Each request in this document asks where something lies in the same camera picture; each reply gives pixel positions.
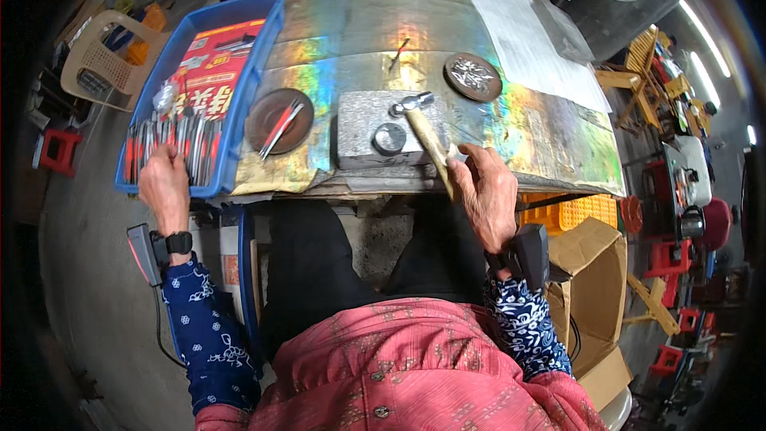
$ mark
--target pink shirt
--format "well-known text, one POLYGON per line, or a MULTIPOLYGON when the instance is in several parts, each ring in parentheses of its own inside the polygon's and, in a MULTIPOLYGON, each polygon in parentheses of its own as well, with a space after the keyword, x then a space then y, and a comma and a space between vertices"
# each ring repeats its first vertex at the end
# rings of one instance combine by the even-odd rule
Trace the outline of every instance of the pink shirt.
POLYGON ((215 404, 197 431, 605 429, 575 380, 522 370, 483 308, 398 299, 340 311, 284 343, 255 412, 215 404))

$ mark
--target blue patterned sleeve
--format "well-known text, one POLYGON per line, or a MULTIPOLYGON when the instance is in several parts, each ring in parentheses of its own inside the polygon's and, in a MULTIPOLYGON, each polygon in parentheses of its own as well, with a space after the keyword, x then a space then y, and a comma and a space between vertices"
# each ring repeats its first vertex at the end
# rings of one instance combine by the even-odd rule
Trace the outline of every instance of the blue patterned sleeve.
POLYGON ((162 285, 195 416, 213 403, 252 411, 261 398, 260 370, 245 351, 244 331, 224 297, 194 253, 187 263, 171 266, 162 285))
POLYGON ((497 320, 501 348, 522 368, 524 381, 547 371, 571 376, 567 350, 556 338, 542 290, 530 292, 524 279, 501 282, 488 272, 484 303, 497 320))

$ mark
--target hand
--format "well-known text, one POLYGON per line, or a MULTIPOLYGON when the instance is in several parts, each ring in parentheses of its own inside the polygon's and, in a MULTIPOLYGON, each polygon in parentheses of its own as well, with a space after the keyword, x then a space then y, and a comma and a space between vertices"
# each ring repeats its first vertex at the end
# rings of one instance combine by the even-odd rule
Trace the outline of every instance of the hand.
POLYGON ((519 181, 494 148, 462 144, 466 162, 449 159, 456 200, 463 203, 471 227, 484 249, 500 253, 516 234, 514 216, 519 181))
POLYGON ((141 169, 139 199, 154 212, 161 235, 188 231, 189 179, 184 158, 172 146, 159 146, 141 169))

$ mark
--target red printed package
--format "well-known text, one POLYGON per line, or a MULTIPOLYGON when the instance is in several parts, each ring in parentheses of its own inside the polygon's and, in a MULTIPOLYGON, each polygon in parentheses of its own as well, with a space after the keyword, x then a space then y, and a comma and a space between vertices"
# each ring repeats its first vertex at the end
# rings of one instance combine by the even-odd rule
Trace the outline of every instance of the red printed package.
POLYGON ((176 114, 189 106, 207 120, 225 117, 237 79, 265 19, 208 30, 196 35, 171 77, 180 93, 176 114))

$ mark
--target metal pot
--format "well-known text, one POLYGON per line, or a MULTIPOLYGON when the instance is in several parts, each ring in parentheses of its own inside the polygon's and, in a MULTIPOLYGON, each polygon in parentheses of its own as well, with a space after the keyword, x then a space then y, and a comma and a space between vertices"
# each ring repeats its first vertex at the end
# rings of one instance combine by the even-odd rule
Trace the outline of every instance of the metal pot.
POLYGON ((679 220, 681 237, 699 238, 705 234, 705 214, 699 206, 692 205, 687 208, 679 220))

